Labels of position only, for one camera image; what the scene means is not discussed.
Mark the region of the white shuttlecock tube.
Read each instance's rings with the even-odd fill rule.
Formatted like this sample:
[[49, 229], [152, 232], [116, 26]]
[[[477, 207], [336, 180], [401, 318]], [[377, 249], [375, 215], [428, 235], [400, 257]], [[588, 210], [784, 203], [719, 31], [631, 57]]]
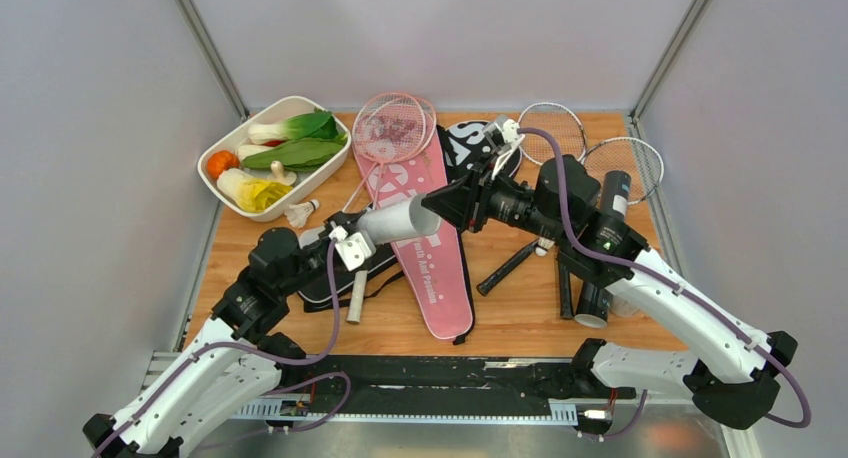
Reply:
[[426, 237], [438, 232], [442, 219], [415, 195], [385, 208], [365, 212], [355, 225], [375, 245]]

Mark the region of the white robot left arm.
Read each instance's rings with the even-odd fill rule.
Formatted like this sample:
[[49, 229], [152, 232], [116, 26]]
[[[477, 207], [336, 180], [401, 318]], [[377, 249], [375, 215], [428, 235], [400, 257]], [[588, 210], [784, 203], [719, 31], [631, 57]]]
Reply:
[[[213, 307], [194, 340], [140, 395], [113, 414], [95, 414], [83, 433], [96, 457], [186, 457], [235, 411], [274, 389], [293, 392], [306, 366], [338, 341], [337, 275], [357, 271], [378, 244], [374, 210], [339, 212], [303, 245], [290, 228], [266, 230], [248, 264]], [[289, 296], [324, 277], [333, 324], [328, 344], [309, 355], [275, 327]]]

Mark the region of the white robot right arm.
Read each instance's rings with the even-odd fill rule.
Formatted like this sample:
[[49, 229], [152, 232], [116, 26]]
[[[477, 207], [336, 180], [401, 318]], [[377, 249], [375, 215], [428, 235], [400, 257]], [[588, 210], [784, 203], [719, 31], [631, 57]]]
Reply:
[[794, 383], [788, 365], [797, 341], [720, 308], [642, 235], [592, 205], [598, 188], [569, 155], [547, 161], [535, 187], [497, 174], [486, 161], [427, 193], [423, 204], [461, 231], [477, 232], [496, 220], [552, 239], [570, 273], [634, 304], [685, 345], [682, 352], [658, 352], [588, 339], [570, 370], [578, 393], [636, 388], [685, 397], [709, 418], [740, 430], [772, 419], [782, 385]]

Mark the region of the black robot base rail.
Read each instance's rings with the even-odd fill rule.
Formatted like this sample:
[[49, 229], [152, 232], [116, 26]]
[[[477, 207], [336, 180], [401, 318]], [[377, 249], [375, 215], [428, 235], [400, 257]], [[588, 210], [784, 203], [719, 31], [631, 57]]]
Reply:
[[284, 368], [281, 384], [300, 384], [316, 412], [361, 415], [532, 417], [553, 400], [614, 394], [567, 360], [505, 357], [331, 355]]

